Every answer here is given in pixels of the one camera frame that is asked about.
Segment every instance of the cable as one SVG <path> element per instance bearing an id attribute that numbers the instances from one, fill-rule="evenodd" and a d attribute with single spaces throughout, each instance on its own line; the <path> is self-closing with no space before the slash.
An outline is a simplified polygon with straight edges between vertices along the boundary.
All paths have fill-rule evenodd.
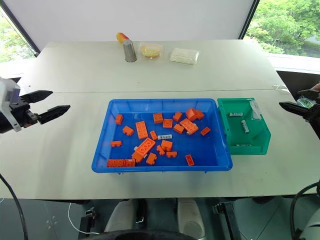
<path id="1" fill-rule="evenodd" d="M 320 186 L 320 180 L 319 182 L 315 182 L 309 186 L 306 186 L 304 189 L 302 189 L 300 192 L 298 192 L 294 198 L 292 199 L 291 206 L 290 206 L 290 232 L 291 232 L 291 237 L 293 240 L 296 239 L 296 229 L 295 229 L 295 223 L 294 223 L 294 213 L 295 213 L 295 206 L 297 200 L 308 190 Z"/>
<path id="2" fill-rule="evenodd" d="M 26 220 L 25 220 L 24 213 L 22 212 L 22 208 L 21 208 L 21 205 L 20 205 L 20 203 L 18 201 L 18 198 L 17 198 L 15 192 L 13 191 L 13 189 L 11 188 L 11 186 L 9 185 L 9 183 L 1 175 L 1 173 L 0 173 L 0 179 L 2 180 L 4 185 L 6 185 L 6 187 L 9 189 L 9 191 L 10 191 L 12 197 L 13 197 L 13 200 L 14 200 L 14 202 L 16 204 L 16 207 L 18 208 L 18 211 L 19 211 L 20 220 L 21 220 L 22 229 L 23 229 L 23 234 L 24 234 L 24 240 L 28 240 L 28 231 L 27 231 Z"/>
<path id="3" fill-rule="evenodd" d="M 71 219 L 70 219 L 70 207 L 71 207 L 71 204 L 72 202 L 70 202 L 69 204 L 69 208 L 68 208 L 68 219 L 69 219 L 69 222 L 71 223 L 72 227 L 77 230 L 79 233 L 83 233 L 83 234 L 100 234 L 100 233 L 97 233 L 97 232 L 85 232 L 85 231 L 81 231 L 79 230 L 78 228 L 75 227 L 75 225 L 72 223 Z"/>

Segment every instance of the dark floor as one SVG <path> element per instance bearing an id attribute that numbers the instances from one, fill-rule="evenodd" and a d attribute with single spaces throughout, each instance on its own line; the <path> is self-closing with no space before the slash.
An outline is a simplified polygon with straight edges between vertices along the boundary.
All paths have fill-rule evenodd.
<path id="1" fill-rule="evenodd" d="M 223 227 L 219 217 L 213 214 L 212 206 L 216 198 L 197 198 L 200 213 L 206 230 L 206 239 L 224 239 Z M 70 218 L 79 227 L 84 211 L 95 207 L 99 217 L 94 232 L 102 232 L 117 205 L 118 200 L 92 200 L 87 204 L 72 204 Z M 31 240 L 76 240 L 78 232 L 68 220 L 69 203 L 43 200 L 20 200 L 29 239 Z M 289 209 L 291 199 L 276 197 L 260 205 L 251 198 L 238 199 L 234 202 L 235 214 L 244 240 L 289 240 Z M 174 211 L 175 200 L 172 198 L 148 199 L 149 229 L 177 231 L 178 223 Z M 320 198 L 307 196 L 301 198 L 296 206 L 296 226 L 303 228 L 311 215 L 320 208 Z M 22 240 L 23 232 L 17 207 L 12 199 L 0 203 L 0 239 Z"/>

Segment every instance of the window frame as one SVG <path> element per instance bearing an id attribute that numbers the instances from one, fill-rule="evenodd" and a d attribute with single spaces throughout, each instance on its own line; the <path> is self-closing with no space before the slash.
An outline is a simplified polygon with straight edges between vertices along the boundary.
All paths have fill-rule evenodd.
<path id="1" fill-rule="evenodd" d="M 21 33 L 21 35 L 24 37 L 24 39 L 27 41 L 27 43 L 31 46 L 31 48 L 34 50 L 35 54 L 34 56 L 37 57 L 40 53 L 40 49 L 37 47 L 35 42 L 31 39 L 31 37 L 28 35 L 28 33 L 25 31 L 25 29 L 22 27 L 20 22 L 17 20 L 15 15 L 11 12 L 11 10 L 8 8 L 7 4 L 4 0 L 0 1 L 0 7 L 5 12 L 5 14 L 9 17 L 9 19 L 13 22 L 15 27 L 18 29 L 18 31 Z"/>

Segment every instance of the green foliage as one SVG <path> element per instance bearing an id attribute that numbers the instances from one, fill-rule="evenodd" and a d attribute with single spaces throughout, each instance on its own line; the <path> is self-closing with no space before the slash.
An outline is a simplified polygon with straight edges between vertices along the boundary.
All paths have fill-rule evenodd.
<path id="1" fill-rule="evenodd" d="M 34 57 L 26 41 L 15 31 L 6 18 L 0 15 L 0 63 Z"/>
<path id="2" fill-rule="evenodd" d="M 268 53 L 305 56 L 305 40 L 320 39 L 320 0 L 261 0 L 246 36 Z"/>

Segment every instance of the orange lego brick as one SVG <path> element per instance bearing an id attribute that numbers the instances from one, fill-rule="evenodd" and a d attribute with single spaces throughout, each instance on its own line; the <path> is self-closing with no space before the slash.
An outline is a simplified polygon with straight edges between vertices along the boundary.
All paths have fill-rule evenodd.
<path id="1" fill-rule="evenodd" d="M 206 134 L 207 134 L 208 132 L 210 132 L 210 131 L 211 131 L 211 129 L 206 126 L 206 127 L 201 131 L 201 135 L 204 136 L 204 135 L 206 135 Z"/>
<path id="2" fill-rule="evenodd" d="M 165 155 L 165 151 L 160 145 L 156 146 L 156 150 L 159 152 L 161 156 Z"/>
<path id="3" fill-rule="evenodd" d="M 138 133 L 138 139 L 145 139 L 148 137 L 147 127 L 145 121 L 139 121 L 135 123 L 136 132 Z"/>
<path id="4" fill-rule="evenodd" d="M 123 119 L 124 119 L 124 116 L 122 116 L 121 114 L 118 114 L 118 115 L 116 116 L 116 118 L 115 118 L 115 124 L 121 125 Z"/>
<path id="5" fill-rule="evenodd" d="M 122 145 L 122 141 L 112 141 L 110 142 L 111 147 L 120 147 Z"/>
<path id="6" fill-rule="evenodd" d="M 158 139 L 158 136 L 156 134 L 156 131 L 151 131 L 150 132 L 150 136 L 152 138 L 153 141 L 157 140 Z"/>
<path id="7" fill-rule="evenodd" d="M 131 156 L 132 156 L 132 159 L 135 160 L 136 163 L 140 163 L 142 161 L 142 159 L 144 159 L 144 157 L 141 156 L 136 151 Z"/>
<path id="8" fill-rule="evenodd" d="M 122 129 L 122 132 L 127 136 L 131 136 L 132 134 L 134 134 L 135 131 L 131 127 L 125 126 Z"/>
<path id="9" fill-rule="evenodd" d="M 156 163 L 156 159 L 157 159 L 157 155 L 155 155 L 154 153 L 150 152 L 146 163 L 149 165 L 154 165 Z"/>
<path id="10" fill-rule="evenodd" d="M 115 163 L 116 163 L 116 159 L 108 159 L 108 162 L 106 163 L 106 167 L 107 168 L 113 168 Z"/>
<path id="11" fill-rule="evenodd" d="M 162 140 L 161 147 L 166 152 L 171 152 L 172 149 L 172 141 Z"/>
<path id="12" fill-rule="evenodd" d="M 150 149 L 152 149 L 152 147 L 156 144 L 155 141 L 153 141 L 150 138 L 146 138 L 146 140 L 144 140 L 140 146 L 138 146 L 138 148 L 135 150 L 136 153 L 140 154 L 141 156 L 146 155 Z"/>
<path id="13" fill-rule="evenodd" d="M 174 121 L 172 119 L 163 119 L 163 127 L 166 129 L 172 129 L 172 123 Z"/>
<path id="14" fill-rule="evenodd" d="M 193 166 L 193 165 L 195 165 L 194 160 L 192 159 L 191 154 L 186 155 L 186 156 L 185 156 L 185 160 L 186 160 L 186 163 L 188 164 L 188 166 Z"/>
<path id="15" fill-rule="evenodd" d="M 175 130 L 179 134 L 182 134 L 185 128 L 181 126 L 179 123 L 177 123 L 176 125 L 174 125 L 173 130 Z"/>
<path id="16" fill-rule="evenodd" d="M 203 114 L 203 112 L 201 110 L 195 110 L 196 111 L 196 118 L 201 120 L 205 117 L 205 115 Z"/>
<path id="17" fill-rule="evenodd" d="M 180 119 L 182 117 L 182 113 L 181 112 L 176 112 L 173 116 L 173 120 L 175 120 L 176 122 L 179 122 Z"/>
<path id="18" fill-rule="evenodd" d="M 123 162 L 124 167 L 134 167 L 136 165 L 136 161 L 134 159 L 125 159 Z"/>
<path id="19" fill-rule="evenodd" d="M 176 151 L 167 151 L 166 152 L 166 156 L 168 158 L 171 158 L 171 157 L 175 158 L 177 155 L 178 155 L 178 153 Z"/>
<path id="20" fill-rule="evenodd" d="M 197 119 L 197 112 L 194 108 L 189 108 L 188 111 L 185 112 L 185 115 L 190 121 Z"/>
<path id="21" fill-rule="evenodd" d="M 185 130 L 187 130 L 188 134 L 191 135 L 191 134 L 194 134 L 196 131 L 198 131 L 198 127 L 192 122 L 190 121 L 188 118 L 185 118 L 183 119 L 181 122 L 180 122 L 180 125 L 182 127 L 185 128 Z"/>
<path id="22" fill-rule="evenodd" d="M 164 121 L 164 118 L 162 117 L 162 113 L 154 113 L 153 114 L 153 122 L 155 124 L 161 124 Z"/>
<path id="23" fill-rule="evenodd" d="M 122 168 L 124 166 L 124 160 L 123 159 L 108 159 L 108 162 L 106 164 L 107 168 Z"/>

